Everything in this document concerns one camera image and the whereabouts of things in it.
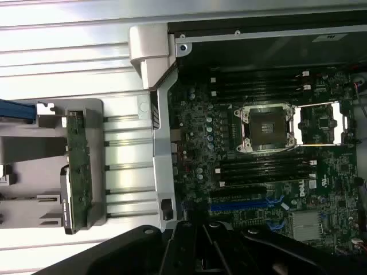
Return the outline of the silver chipset heatsink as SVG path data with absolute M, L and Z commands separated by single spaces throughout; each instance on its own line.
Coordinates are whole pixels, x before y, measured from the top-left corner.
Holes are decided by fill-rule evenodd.
M 322 238 L 321 217 L 318 211 L 296 211 L 292 213 L 293 239 L 306 242 Z

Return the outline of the black expansion slot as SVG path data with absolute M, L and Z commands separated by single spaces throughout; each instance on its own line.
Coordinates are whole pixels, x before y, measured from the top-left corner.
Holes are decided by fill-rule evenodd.
M 232 196 L 246 196 L 254 194 L 266 194 L 267 188 L 264 186 L 255 187 L 222 187 L 210 192 L 211 198 L 222 198 L 222 197 L 232 197 Z

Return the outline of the black RAM slot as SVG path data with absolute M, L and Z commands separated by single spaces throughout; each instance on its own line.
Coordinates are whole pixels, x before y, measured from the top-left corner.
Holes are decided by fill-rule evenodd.
M 221 166 L 226 165 L 250 165 L 250 164 L 284 164 L 284 163 L 310 163 L 313 159 L 306 158 L 275 158 L 275 159 L 236 159 L 220 162 Z
M 211 85 L 210 89 L 213 91 L 219 90 L 235 90 L 235 89 L 292 89 L 292 88 L 303 88 L 303 85 L 291 85 L 291 84 L 233 84 L 233 85 L 224 85 L 217 84 Z
M 285 97 L 293 97 L 293 96 L 301 96 L 302 91 L 288 91 L 288 90 L 279 90 L 279 91 L 213 91 L 211 97 L 215 97 L 217 99 L 274 99 L 274 98 L 285 98 Z
M 269 77 L 269 76 L 296 76 L 302 74 L 304 69 L 298 68 L 277 68 L 269 70 L 218 70 L 212 72 L 212 76 L 216 77 L 235 77 L 235 76 L 253 76 L 253 77 Z
M 299 170 L 312 170 L 315 166 L 300 164 L 300 165 L 264 165 L 264 166 L 233 166 L 233 167 L 220 167 L 220 172 L 230 171 L 299 171 Z
M 251 178 L 251 177 L 260 177 L 260 176 L 308 176 L 310 174 L 313 174 L 314 171 L 260 171 L 260 172 L 241 172 L 241 171 L 235 171 L 235 172 L 222 172 L 218 175 L 221 177 L 245 177 L 245 178 Z
M 255 83 L 302 83 L 303 80 L 297 77 L 222 77 L 216 78 L 215 84 L 255 84 Z

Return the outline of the green motherboard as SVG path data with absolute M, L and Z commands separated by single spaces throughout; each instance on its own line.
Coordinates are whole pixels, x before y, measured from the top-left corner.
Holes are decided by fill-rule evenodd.
M 167 93 L 171 137 L 173 180 L 178 213 L 185 219 L 206 219 L 230 224 L 241 230 L 264 226 L 271 231 L 292 236 L 291 216 L 296 211 L 318 211 L 322 238 L 306 241 L 308 245 L 339 255 L 360 254 L 363 245 L 357 243 L 365 223 L 359 212 L 358 186 L 364 180 L 357 172 L 356 125 L 354 95 L 357 84 L 345 72 L 331 68 L 304 69 L 296 76 L 303 85 L 292 89 L 235 89 L 219 91 L 302 91 L 301 96 L 274 99 L 217 99 L 211 97 L 211 85 L 216 85 L 212 72 L 181 73 Z M 233 112 L 245 105 L 286 103 L 293 107 L 331 101 L 341 103 L 348 128 L 340 146 L 304 147 L 296 145 L 290 151 L 272 154 L 244 154 L 236 151 L 240 137 L 237 117 Z M 221 177 L 220 162 L 236 159 L 306 158 L 310 163 L 250 164 L 315 166 L 308 176 Z M 222 187 L 264 186 L 266 194 L 211 198 L 210 192 Z M 235 211 L 211 211 L 212 203 L 266 201 L 267 208 Z

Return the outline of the grey parts rack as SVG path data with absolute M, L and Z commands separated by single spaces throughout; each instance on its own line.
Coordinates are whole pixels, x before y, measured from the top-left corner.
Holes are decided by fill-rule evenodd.
M 103 103 L 99 99 L 15 101 L 37 108 L 33 124 L 0 123 L 0 229 L 63 227 L 61 169 L 67 162 L 67 111 L 83 111 L 92 177 L 87 226 L 106 222 Z

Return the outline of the CPU socket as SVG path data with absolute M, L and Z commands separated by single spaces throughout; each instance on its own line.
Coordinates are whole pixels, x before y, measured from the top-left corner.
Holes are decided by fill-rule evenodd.
M 296 147 L 294 107 L 286 103 L 245 105 L 233 112 L 240 137 L 235 149 L 244 154 L 272 154 Z

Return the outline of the silver socket cover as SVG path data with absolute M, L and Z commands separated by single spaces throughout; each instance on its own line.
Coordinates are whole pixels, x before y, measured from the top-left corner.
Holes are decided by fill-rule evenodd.
M 338 101 L 294 108 L 293 132 L 299 146 L 340 146 L 347 128 L 347 117 Z

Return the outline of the hard disk drive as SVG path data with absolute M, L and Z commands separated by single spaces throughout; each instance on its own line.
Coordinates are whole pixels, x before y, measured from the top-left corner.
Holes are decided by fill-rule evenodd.
M 0 99 L 0 123 L 33 124 L 37 108 L 33 104 Z

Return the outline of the open black PC case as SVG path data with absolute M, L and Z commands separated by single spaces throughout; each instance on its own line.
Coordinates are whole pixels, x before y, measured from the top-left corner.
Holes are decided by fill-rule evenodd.
M 339 255 L 314 248 L 362 262 L 363 275 L 367 275 L 367 10 L 352 14 L 179 22 L 168 24 L 168 32 L 174 35 L 175 64 L 158 87 L 157 101 L 152 108 L 153 163 L 162 226 L 171 229 L 181 221 L 203 225 L 221 222 L 185 219 L 178 213 L 167 93 L 179 74 L 218 70 L 331 68 L 349 74 L 357 84 L 353 103 L 355 134 L 359 141 L 357 172 L 358 177 L 364 180 L 364 184 L 358 186 L 359 212 L 363 216 L 365 230 L 357 238 L 357 243 L 363 245 L 360 254 Z M 226 222 L 221 223 L 234 229 Z M 194 275 L 225 275 L 203 228 L 199 239 Z

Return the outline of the beige corner bracket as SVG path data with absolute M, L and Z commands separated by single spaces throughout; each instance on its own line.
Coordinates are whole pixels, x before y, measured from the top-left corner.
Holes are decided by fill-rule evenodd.
M 142 79 L 143 88 L 154 91 L 175 64 L 174 35 L 168 24 L 136 25 L 129 30 L 130 62 Z

